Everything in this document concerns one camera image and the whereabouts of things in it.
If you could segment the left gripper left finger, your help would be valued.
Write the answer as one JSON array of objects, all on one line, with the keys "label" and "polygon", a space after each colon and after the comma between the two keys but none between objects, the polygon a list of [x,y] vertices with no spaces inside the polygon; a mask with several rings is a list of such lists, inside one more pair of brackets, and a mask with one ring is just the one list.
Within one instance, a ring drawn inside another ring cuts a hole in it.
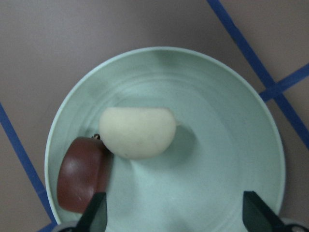
[{"label": "left gripper left finger", "polygon": [[95,193],[76,225],[77,232],[104,232],[107,227],[107,199],[105,192]]}]

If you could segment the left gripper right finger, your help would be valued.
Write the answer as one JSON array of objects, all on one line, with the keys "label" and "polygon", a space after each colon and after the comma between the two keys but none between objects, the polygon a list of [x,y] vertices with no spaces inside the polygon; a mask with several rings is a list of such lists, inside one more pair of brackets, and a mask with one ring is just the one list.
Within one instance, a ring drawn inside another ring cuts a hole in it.
[{"label": "left gripper right finger", "polygon": [[249,232],[286,232],[286,225],[254,191],[243,193],[243,224]]}]

